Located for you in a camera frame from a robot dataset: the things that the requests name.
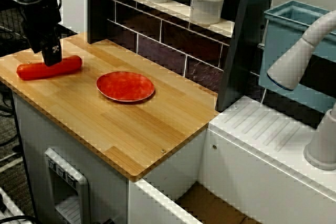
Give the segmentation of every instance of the shelf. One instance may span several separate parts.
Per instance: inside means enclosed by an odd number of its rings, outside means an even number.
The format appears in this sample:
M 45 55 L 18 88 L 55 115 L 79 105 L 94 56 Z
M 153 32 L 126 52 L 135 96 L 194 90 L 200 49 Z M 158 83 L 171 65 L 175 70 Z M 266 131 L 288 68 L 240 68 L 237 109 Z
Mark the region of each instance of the shelf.
M 190 24 L 202 26 L 203 28 L 206 28 L 215 33 L 224 35 L 228 38 L 232 37 L 232 33 L 233 33 L 234 25 L 235 25 L 234 22 L 221 18 L 221 21 L 219 23 L 213 24 L 210 26 L 205 26 L 203 24 L 190 21 L 189 19 L 190 7 L 187 5 L 183 5 L 181 3 L 178 3 L 172 0 L 168 0 L 168 2 L 166 3 L 152 3 L 147 0 L 134 0 L 134 1 L 141 3 L 143 5 L 146 5 L 146 6 L 152 7 L 154 9 L 157 9 L 163 13 L 170 14 L 174 17 L 177 17 L 179 19 L 189 22 Z

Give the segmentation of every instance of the red toy hot dog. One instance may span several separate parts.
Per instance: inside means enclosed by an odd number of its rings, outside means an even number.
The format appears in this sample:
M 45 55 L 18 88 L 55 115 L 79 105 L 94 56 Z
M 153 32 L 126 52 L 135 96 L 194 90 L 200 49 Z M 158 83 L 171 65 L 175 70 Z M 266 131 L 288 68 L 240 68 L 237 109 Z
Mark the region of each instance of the red toy hot dog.
M 73 73 L 82 66 L 82 59 L 73 55 L 62 59 L 51 67 L 47 67 L 43 62 L 32 64 L 21 64 L 17 67 L 16 73 L 22 80 L 44 79 L 58 74 Z

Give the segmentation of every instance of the ice dispenser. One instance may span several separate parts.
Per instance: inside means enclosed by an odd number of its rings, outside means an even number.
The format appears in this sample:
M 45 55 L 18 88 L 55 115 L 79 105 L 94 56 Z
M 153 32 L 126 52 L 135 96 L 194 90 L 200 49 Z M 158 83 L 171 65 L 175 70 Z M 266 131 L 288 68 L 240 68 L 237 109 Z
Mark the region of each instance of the ice dispenser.
M 53 149 L 45 151 L 51 197 L 64 224 L 90 224 L 89 187 L 86 178 Z

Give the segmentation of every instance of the cabinet door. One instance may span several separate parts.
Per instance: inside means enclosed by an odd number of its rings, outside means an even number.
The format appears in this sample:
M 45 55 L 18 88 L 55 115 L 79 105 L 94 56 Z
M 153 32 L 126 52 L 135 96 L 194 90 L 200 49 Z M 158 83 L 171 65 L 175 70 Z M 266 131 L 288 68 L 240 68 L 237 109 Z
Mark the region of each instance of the cabinet door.
M 129 224 L 202 224 L 144 179 L 129 185 Z
M 91 223 L 112 219 L 127 223 L 128 180 L 70 134 L 13 94 L 37 217 L 42 223 L 63 224 L 52 200 L 45 151 L 52 148 L 88 181 Z

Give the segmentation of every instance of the carpet floor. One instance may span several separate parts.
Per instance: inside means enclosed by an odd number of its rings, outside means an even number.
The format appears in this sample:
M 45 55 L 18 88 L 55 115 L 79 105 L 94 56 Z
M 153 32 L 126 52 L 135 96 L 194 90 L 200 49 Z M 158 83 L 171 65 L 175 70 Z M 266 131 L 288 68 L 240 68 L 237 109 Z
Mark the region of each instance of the carpet floor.
M 10 105 L 10 100 L 5 99 L 7 105 Z M 3 97 L 0 93 L 0 105 L 6 106 L 3 103 Z M 13 117 L 0 116 L 0 145 L 5 144 L 8 140 L 16 135 L 15 121 Z M 16 137 L 12 142 L 0 146 L 0 159 L 13 153 L 12 148 L 19 145 L 19 140 Z M 5 161 L 0 162 L 0 187 L 8 194 L 12 201 L 21 209 L 21 211 L 29 216 L 34 216 L 32 199 L 30 197 L 27 176 L 23 162 L 19 162 L 14 166 L 4 170 L 3 167 L 10 162 L 22 157 L 21 154 L 15 155 Z

